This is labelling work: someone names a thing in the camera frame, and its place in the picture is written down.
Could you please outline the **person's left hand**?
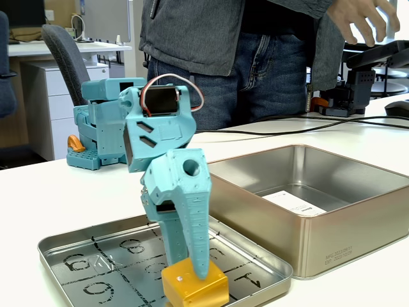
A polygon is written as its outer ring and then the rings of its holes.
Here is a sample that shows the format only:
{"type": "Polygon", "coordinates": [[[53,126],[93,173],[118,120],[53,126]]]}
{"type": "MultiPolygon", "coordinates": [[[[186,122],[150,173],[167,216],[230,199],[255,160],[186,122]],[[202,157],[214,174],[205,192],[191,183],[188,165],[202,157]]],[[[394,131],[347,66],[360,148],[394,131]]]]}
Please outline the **person's left hand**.
{"type": "Polygon", "coordinates": [[[350,27],[350,24],[354,24],[365,44],[373,47],[375,42],[382,42],[387,36],[387,24],[379,14],[378,8],[388,17],[393,32],[399,32],[401,25],[396,8],[385,0],[332,1],[327,15],[348,44],[357,44],[350,27]]]}

